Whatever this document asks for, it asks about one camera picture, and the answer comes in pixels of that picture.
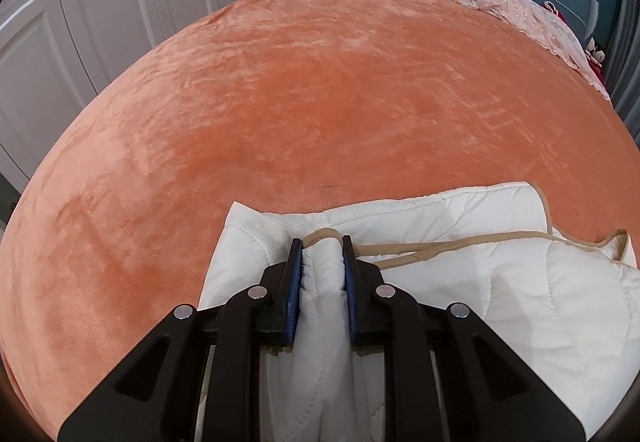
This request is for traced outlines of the white quilted duvet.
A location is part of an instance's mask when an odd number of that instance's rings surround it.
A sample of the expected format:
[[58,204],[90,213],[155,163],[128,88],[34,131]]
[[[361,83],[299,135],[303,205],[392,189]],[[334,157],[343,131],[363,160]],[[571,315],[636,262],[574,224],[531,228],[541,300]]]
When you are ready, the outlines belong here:
[[424,305],[465,303],[593,436],[613,420],[639,372],[639,269],[631,237],[577,240],[551,220],[537,187],[509,182],[374,201],[317,214],[230,207],[200,305],[257,284],[303,243],[292,350],[262,357],[266,441],[378,441],[383,358],[348,339],[341,239],[379,263],[385,283]]

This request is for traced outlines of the grey blue curtain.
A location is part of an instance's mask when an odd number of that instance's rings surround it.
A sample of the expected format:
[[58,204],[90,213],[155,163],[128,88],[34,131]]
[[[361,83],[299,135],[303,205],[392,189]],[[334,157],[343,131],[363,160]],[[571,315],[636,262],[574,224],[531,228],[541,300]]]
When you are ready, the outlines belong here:
[[604,78],[614,110],[639,145],[639,0],[620,0],[620,13],[606,51]]

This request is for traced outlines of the red white plush toy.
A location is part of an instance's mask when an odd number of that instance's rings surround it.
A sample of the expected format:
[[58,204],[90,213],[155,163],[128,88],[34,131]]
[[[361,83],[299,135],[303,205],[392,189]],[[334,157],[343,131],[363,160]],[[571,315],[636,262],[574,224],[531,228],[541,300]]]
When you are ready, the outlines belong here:
[[586,43],[585,54],[588,64],[593,70],[594,74],[597,75],[599,80],[603,80],[602,71],[603,63],[605,60],[605,52],[593,37],[590,37],[588,43]]

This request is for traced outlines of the orange plush bed blanket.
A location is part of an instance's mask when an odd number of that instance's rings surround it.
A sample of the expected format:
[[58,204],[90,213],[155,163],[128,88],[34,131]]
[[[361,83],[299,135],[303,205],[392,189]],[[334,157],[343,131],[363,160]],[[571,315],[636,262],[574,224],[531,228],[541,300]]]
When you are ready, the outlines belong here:
[[233,202],[309,213],[528,181],[586,241],[639,231],[611,103],[450,0],[239,0],[145,54],[70,124],[1,242],[1,353],[49,436],[200,295]]

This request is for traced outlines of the white panelled wardrobe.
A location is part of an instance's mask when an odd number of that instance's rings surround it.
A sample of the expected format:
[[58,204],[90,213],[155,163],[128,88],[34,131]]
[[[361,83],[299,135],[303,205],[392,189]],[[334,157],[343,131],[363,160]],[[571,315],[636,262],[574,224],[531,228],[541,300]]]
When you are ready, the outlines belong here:
[[62,132],[122,72],[236,0],[4,0],[1,173],[23,191]]

